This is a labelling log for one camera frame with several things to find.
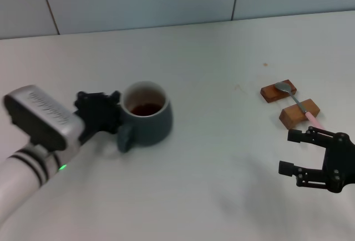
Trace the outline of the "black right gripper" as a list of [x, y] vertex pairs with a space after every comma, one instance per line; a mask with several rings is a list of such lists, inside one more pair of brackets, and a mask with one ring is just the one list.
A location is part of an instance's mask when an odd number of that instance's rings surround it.
[[290, 129], [287, 141], [310, 143], [326, 148], [320, 170], [296, 166], [279, 161], [278, 173], [295, 176], [296, 186], [326, 189], [340, 193], [349, 184], [354, 184], [354, 144], [348, 134], [332, 132], [310, 126], [305, 132]]

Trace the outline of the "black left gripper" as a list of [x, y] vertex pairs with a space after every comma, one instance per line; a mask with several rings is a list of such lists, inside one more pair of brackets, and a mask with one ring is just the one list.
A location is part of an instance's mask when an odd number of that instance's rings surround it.
[[117, 134], [121, 125], [120, 121], [120, 96], [119, 91], [110, 95], [104, 93], [77, 93], [74, 102], [77, 111], [75, 114], [84, 121], [84, 131], [79, 136], [79, 141], [89, 141], [98, 132]]

